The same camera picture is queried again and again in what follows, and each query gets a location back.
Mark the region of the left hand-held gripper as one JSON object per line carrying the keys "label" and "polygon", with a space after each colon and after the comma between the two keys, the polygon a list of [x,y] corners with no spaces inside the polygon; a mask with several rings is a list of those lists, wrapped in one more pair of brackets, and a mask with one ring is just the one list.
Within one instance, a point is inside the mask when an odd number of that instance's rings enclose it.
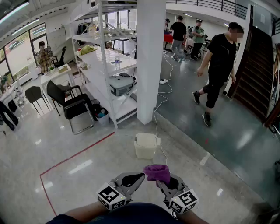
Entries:
{"label": "left hand-held gripper", "polygon": [[98,201],[108,210],[127,205],[131,195],[138,190],[145,179],[143,172],[121,173],[110,183],[105,183],[97,191]]}

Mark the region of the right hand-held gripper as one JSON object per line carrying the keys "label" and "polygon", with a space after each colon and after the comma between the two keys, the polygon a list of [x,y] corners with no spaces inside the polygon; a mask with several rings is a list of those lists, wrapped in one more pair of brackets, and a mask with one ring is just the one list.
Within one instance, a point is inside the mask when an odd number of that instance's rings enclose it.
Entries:
{"label": "right hand-held gripper", "polygon": [[166,196],[164,199],[165,205],[177,214],[186,213],[199,202],[199,198],[194,190],[189,189],[181,177],[172,173],[170,174],[169,184],[157,180],[156,185]]}

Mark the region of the purple cloth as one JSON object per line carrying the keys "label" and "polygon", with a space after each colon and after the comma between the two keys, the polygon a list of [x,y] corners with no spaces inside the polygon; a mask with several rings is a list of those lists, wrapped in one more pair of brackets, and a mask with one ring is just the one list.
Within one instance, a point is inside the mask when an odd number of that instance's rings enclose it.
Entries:
{"label": "purple cloth", "polygon": [[164,164],[152,164],[143,168],[144,174],[147,176],[147,181],[160,181],[166,184],[170,184],[170,171],[167,165]]}

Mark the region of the small white trash bin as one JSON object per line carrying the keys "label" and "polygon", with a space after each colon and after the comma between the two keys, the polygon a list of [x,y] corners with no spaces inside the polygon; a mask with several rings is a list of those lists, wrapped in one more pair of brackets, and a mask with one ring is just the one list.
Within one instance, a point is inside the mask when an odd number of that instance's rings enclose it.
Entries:
{"label": "small white trash bin", "polygon": [[158,148],[156,139],[158,137],[151,133],[138,133],[134,139],[136,155],[140,159],[151,160]]}

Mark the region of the person's right forearm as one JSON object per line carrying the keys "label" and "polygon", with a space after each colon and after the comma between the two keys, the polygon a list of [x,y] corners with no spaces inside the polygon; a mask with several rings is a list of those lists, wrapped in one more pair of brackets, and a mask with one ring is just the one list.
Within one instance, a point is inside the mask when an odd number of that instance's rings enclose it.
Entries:
{"label": "person's right forearm", "polygon": [[194,212],[188,210],[183,214],[176,213],[177,219],[185,224],[209,224],[205,220],[198,217]]}

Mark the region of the person's dark blue shirt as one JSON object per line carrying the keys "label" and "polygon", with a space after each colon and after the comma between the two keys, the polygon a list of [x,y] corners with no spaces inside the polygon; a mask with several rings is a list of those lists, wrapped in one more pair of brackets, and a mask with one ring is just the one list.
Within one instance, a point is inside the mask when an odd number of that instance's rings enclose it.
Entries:
{"label": "person's dark blue shirt", "polygon": [[177,224],[177,222],[168,211],[158,205],[129,203],[85,223],[60,214],[46,224]]}

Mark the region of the black mesh wastebasket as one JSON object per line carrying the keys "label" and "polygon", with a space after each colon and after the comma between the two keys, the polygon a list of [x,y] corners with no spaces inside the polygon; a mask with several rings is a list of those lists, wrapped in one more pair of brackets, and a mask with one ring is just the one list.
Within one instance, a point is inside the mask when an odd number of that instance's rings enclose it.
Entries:
{"label": "black mesh wastebasket", "polygon": [[100,101],[97,99],[91,100],[91,113],[93,115],[94,121],[97,121],[98,114],[101,112]]}

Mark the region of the white grey plastic case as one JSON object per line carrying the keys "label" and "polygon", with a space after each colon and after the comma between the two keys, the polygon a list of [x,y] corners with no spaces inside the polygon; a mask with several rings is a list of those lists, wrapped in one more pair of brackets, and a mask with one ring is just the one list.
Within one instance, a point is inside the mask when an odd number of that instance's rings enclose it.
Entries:
{"label": "white grey plastic case", "polygon": [[122,77],[118,74],[110,76],[108,80],[110,91],[115,96],[123,96],[128,94],[135,84],[135,78],[133,76]]}

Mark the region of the black mesh sled chair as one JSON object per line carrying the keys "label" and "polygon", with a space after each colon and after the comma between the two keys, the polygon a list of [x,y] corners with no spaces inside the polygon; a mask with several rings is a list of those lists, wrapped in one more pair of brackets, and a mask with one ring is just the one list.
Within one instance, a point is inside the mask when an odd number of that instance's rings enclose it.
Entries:
{"label": "black mesh sled chair", "polygon": [[[80,91],[80,95],[72,97],[70,100],[66,101],[66,92],[72,91],[73,89],[78,89]],[[74,135],[80,134],[81,132],[92,128],[97,121],[97,118],[94,114],[93,106],[91,103],[91,100],[89,99],[87,94],[82,93],[81,88],[79,85],[75,85],[72,87],[67,88],[66,90],[62,90],[59,88],[58,85],[56,85],[53,81],[49,81],[47,83],[46,88],[48,96],[51,97],[51,99],[54,99],[56,102],[58,102],[64,112],[64,116],[67,120],[70,122],[70,127],[72,130],[72,133]],[[79,115],[82,115],[84,113],[88,113],[91,118],[91,124],[79,131],[74,131],[74,128],[72,126],[71,120]]]}

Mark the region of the white square pillar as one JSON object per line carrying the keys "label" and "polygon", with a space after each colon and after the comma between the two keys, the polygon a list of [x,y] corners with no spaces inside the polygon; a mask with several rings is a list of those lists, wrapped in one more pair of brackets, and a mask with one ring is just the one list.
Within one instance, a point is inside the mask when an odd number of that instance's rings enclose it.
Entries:
{"label": "white square pillar", "polygon": [[137,118],[152,120],[158,98],[163,54],[166,0],[137,3]]}

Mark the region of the white metal shelving rack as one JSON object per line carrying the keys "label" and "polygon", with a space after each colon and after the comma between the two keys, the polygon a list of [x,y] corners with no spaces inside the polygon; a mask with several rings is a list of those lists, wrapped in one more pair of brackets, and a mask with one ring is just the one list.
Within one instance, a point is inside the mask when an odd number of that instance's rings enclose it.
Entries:
{"label": "white metal shelving rack", "polygon": [[[137,113],[137,102],[132,94],[137,90],[136,68],[137,60],[119,53],[115,47],[106,49],[105,42],[130,41],[135,43],[137,33],[134,30],[123,29],[118,24],[108,22],[107,15],[121,11],[130,12],[137,8],[137,0],[80,0],[77,6],[70,13],[69,25],[74,22],[91,21],[88,24],[87,33],[81,35],[71,34],[72,43],[82,42],[83,45],[96,46],[97,50],[82,55],[79,51],[82,48],[73,47],[75,60],[78,63],[78,70],[82,83],[90,94],[100,101],[102,107],[109,112],[109,118],[117,127],[119,123]],[[115,57],[119,56],[120,69],[116,69]],[[128,94],[115,96],[110,91],[109,77],[126,73],[135,78],[135,84]]]}

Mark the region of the white rectangular table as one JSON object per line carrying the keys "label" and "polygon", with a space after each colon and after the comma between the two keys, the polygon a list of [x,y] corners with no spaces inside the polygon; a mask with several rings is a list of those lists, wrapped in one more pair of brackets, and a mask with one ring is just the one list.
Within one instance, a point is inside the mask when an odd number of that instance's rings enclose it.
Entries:
{"label": "white rectangular table", "polygon": [[55,68],[54,70],[48,72],[47,74],[43,75],[41,77],[41,87],[43,89],[43,92],[49,102],[49,106],[50,106],[50,110],[53,110],[54,109],[54,105],[52,103],[52,100],[51,98],[47,95],[47,84],[49,81],[52,81],[55,83],[55,81],[65,75],[68,75],[68,79],[70,81],[70,85],[71,86],[74,86],[75,85],[75,81],[74,81],[74,77],[73,77],[73,73],[72,73],[72,70],[70,68],[70,66],[68,64],[65,64],[63,66],[67,66],[68,67],[68,70],[63,72],[63,73],[59,73],[58,72],[58,69],[60,68]]}

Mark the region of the dark grey side chair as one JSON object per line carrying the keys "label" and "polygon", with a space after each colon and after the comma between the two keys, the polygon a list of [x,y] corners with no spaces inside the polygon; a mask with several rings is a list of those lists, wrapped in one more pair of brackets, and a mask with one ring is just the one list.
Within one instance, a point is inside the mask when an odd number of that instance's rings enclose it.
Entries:
{"label": "dark grey side chair", "polygon": [[36,106],[34,105],[34,103],[36,103],[40,107],[40,109],[42,110],[40,104],[38,103],[38,100],[41,99],[41,98],[43,99],[46,107],[49,109],[49,106],[47,104],[47,99],[45,97],[45,94],[44,94],[43,90],[41,90],[41,88],[39,86],[31,86],[30,88],[28,88],[25,91],[25,96],[26,96],[26,99],[34,106],[34,108],[35,108],[35,110],[37,111],[38,114],[39,114],[39,111],[36,108]]}

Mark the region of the black high-back office chair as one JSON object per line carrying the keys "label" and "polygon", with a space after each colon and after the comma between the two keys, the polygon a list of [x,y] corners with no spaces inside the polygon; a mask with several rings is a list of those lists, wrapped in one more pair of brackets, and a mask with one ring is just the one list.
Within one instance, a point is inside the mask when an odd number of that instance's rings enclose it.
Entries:
{"label": "black high-back office chair", "polygon": [[58,56],[53,56],[52,57],[52,63],[53,63],[55,68],[61,67],[62,65],[65,64],[64,63],[64,55],[65,55],[66,50],[67,50],[66,46],[62,48],[62,54],[61,54],[61,57],[60,57],[59,60],[57,58]]}

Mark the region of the black balcony railing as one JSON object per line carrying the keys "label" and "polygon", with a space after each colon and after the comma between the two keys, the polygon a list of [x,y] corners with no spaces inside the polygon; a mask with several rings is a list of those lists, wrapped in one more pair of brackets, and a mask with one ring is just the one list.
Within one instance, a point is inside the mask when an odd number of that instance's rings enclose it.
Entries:
{"label": "black balcony railing", "polygon": [[187,4],[192,6],[208,7],[238,18],[245,19],[248,8],[230,0],[167,0],[168,4]]}

